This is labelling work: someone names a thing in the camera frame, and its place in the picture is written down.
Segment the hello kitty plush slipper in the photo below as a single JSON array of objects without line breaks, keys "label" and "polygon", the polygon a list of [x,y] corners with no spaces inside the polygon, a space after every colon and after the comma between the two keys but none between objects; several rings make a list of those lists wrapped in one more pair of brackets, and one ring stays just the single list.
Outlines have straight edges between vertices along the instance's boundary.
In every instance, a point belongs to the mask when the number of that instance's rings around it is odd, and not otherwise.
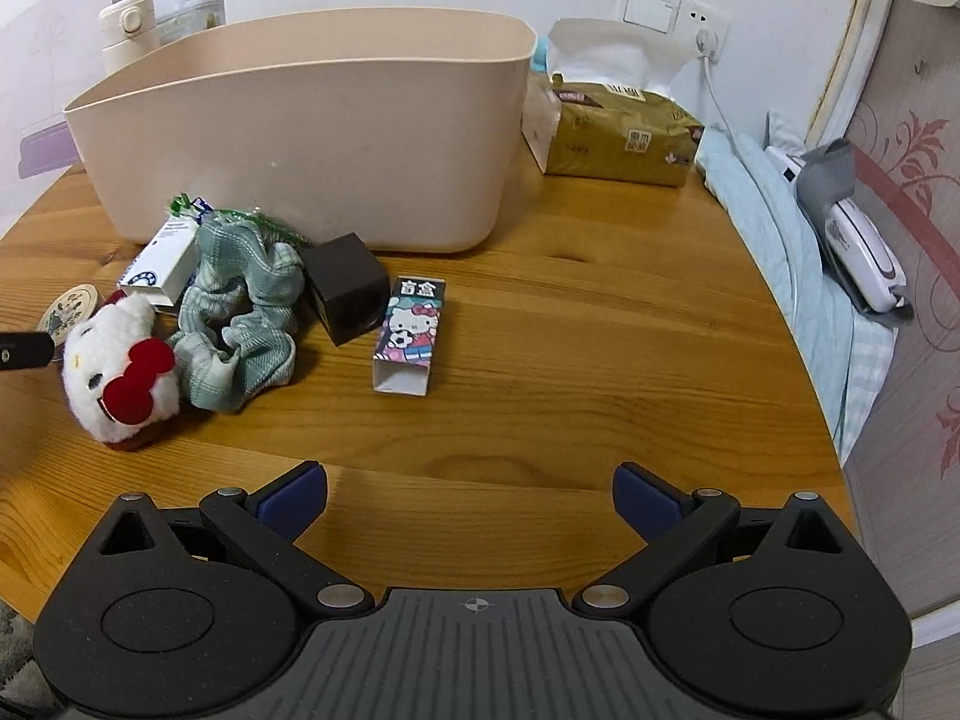
[{"label": "hello kitty plush slipper", "polygon": [[65,340],[62,382],[83,429],[111,449],[135,449],[181,409],[176,356],[155,333],[142,294],[112,294]]}]

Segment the white small carton box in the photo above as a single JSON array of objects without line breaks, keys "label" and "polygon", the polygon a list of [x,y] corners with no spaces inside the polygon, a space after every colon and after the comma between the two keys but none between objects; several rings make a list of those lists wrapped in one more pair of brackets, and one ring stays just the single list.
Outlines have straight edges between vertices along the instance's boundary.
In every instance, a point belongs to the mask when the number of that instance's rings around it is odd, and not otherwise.
[{"label": "white small carton box", "polygon": [[158,309],[174,309],[200,262],[200,226],[190,218],[167,218],[117,281],[127,296],[142,296]]}]

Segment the green plaid scrunchie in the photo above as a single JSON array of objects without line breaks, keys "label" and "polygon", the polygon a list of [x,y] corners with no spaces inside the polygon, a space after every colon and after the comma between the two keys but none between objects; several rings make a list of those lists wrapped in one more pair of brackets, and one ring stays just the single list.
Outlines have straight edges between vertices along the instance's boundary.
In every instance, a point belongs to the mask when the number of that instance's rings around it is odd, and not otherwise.
[{"label": "green plaid scrunchie", "polygon": [[267,244],[245,223],[206,221],[197,245],[199,268],[167,344],[182,398],[231,415],[293,377],[301,257],[292,245]]}]

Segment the hello kitty card box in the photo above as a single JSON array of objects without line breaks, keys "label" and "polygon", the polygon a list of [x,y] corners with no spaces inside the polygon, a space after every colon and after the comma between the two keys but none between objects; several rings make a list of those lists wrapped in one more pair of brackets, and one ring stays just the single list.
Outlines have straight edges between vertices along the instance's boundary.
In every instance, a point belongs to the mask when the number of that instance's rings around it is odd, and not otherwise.
[{"label": "hello kitty card box", "polygon": [[428,393],[446,282],[398,277],[387,302],[373,357],[373,388],[381,394]]}]

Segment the black small box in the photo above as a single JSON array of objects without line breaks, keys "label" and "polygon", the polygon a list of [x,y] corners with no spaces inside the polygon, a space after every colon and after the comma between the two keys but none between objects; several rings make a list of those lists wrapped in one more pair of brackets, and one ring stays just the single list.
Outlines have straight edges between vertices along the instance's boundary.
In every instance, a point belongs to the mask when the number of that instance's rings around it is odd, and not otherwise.
[{"label": "black small box", "polygon": [[302,252],[309,304],[335,346],[381,327],[391,278],[354,232]]}]

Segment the light blue bedding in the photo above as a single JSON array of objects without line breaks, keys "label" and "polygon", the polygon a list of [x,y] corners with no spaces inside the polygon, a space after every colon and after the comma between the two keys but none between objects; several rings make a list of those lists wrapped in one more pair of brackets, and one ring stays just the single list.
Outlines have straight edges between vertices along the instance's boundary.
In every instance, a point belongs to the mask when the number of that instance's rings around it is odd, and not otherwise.
[{"label": "light blue bedding", "polygon": [[867,319],[823,270],[815,232],[761,145],[709,127],[695,166],[770,288],[839,460],[850,458],[892,366],[896,332]]}]

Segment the purple white headboard panel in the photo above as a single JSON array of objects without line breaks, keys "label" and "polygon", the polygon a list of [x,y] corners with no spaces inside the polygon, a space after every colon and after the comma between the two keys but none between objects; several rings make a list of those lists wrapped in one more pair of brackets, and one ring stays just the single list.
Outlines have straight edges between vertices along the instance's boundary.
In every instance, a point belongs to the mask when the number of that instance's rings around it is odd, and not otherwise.
[{"label": "purple white headboard panel", "polygon": [[104,76],[98,15],[119,0],[39,0],[2,25],[2,229],[80,161],[64,109]]}]

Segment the white blood pressure monitor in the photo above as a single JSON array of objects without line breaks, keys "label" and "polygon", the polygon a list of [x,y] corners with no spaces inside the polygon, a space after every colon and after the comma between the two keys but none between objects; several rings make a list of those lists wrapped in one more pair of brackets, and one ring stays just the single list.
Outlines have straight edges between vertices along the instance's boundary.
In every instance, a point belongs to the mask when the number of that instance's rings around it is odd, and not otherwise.
[{"label": "white blood pressure monitor", "polygon": [[913,306],[905,268],[854,201],[853,145],[836,138],[804,154],[773,145],[765,153],[812,226],[825,270],[848,294],[854,309],[884,327],[910,323]]}]

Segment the cream thermos bottle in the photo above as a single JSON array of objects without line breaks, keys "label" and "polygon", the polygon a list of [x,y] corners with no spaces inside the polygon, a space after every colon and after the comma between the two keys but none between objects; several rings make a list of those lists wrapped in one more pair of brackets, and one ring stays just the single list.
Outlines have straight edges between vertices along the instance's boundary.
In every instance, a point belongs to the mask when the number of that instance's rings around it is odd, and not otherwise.
[{"label": "cream thermos bottle", "polygon": [[107,75],[160,47],[155,0],[119,0],[98,15],[101,54]]}]

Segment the banana snack pouch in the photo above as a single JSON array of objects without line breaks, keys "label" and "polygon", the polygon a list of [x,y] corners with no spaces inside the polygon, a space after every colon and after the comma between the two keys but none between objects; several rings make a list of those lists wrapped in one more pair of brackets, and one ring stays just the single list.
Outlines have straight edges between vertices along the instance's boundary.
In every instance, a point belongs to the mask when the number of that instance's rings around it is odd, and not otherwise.
[{"label": "banana snack pouch", "polygon": [[182,0],[156,21],[161,46],[226,23],[224,0]]}]

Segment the gold tissue pack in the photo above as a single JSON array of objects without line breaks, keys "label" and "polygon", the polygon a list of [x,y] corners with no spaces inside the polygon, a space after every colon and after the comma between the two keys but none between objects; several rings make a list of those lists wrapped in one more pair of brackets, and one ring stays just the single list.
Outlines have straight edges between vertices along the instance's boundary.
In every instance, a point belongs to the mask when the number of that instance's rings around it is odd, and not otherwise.
[{"label": "gold tissue pack", "polygon": [[670,91],[695,59],[612,20],[563,18],[547,73],[530,71],[523,135],[547,176],[680,187],[703,125]]}]

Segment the beige plastic storage bin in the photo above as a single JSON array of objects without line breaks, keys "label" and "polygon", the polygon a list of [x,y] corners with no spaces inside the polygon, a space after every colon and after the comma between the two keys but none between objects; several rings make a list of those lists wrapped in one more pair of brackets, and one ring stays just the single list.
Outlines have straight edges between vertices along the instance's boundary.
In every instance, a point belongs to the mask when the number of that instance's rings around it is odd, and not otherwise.
[{"label": "beige plastic storage bin", "polygon": [[493,231],[537,36],[457,8],[334,8],[167,44],[65,109],[117,234],[176,195],[260,210],[309,241],[460,252]]}]

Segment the blue toy figurine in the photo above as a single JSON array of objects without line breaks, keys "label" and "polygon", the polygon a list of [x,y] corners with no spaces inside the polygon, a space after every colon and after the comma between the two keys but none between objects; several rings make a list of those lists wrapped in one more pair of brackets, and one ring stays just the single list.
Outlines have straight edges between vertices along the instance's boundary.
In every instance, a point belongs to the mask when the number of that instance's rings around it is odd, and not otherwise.
[{"label": "blue toy figurine", "polygon": [[548,53],[550,52],[550,43],[545,36],[537,37],[534,54],[530,57],[530,70],[535,73],[547,73],[548,71]]}]

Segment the white wall switch socket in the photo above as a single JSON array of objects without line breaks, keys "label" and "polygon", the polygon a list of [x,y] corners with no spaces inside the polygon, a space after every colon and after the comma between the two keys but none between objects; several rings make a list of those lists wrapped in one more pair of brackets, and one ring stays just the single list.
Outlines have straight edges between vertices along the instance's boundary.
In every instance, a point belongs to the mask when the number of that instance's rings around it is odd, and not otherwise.
[{"label": "white wall switch socket", "polygon": [[701,0],[620,0],[617,18],[677,57],[706,57],[713,64],[722,57],[732,25],[727,11]]}]

